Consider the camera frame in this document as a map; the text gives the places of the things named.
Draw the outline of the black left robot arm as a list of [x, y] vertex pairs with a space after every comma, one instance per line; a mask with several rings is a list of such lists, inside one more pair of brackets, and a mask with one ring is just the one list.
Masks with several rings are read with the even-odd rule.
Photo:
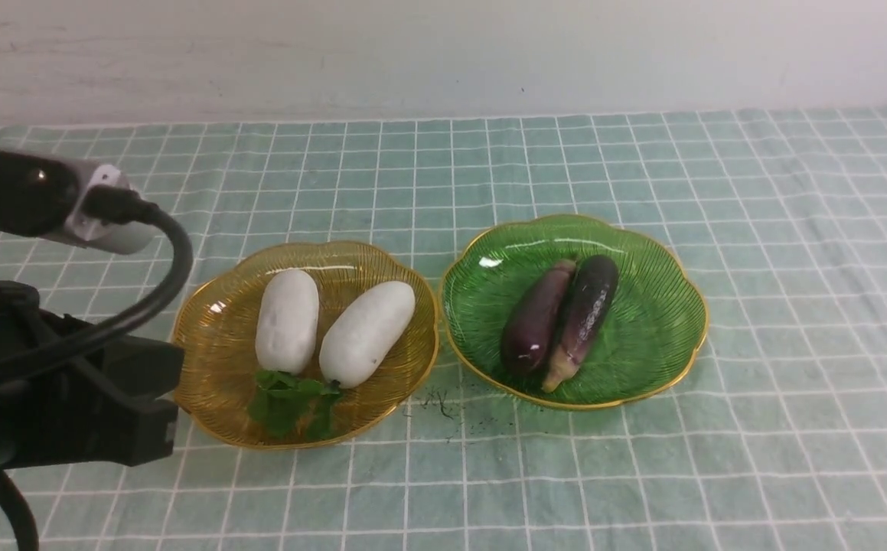
[[131, 255], [154, 230], [171, 266], [151, 292], [101, 322], [56, 316], [33, 286], [0, 280], [0, 466], [170, 456], [183, 349], [136, 337], [187, 285], [194, 247], [183, 226], [146, 201], [115, 166], [0, 147], [0, 233]]

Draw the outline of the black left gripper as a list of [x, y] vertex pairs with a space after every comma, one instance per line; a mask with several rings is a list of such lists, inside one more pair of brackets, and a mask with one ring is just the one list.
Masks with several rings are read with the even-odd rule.
[[[34, 287], [0, 280], [0, 359], [90, 326], [40, 302]], [[170, 456], [178, 408], [166, 396], [183, 363], [176, 345], [126, 335], [51, 372], [0, 385], [0, 466], [134, 467]]]

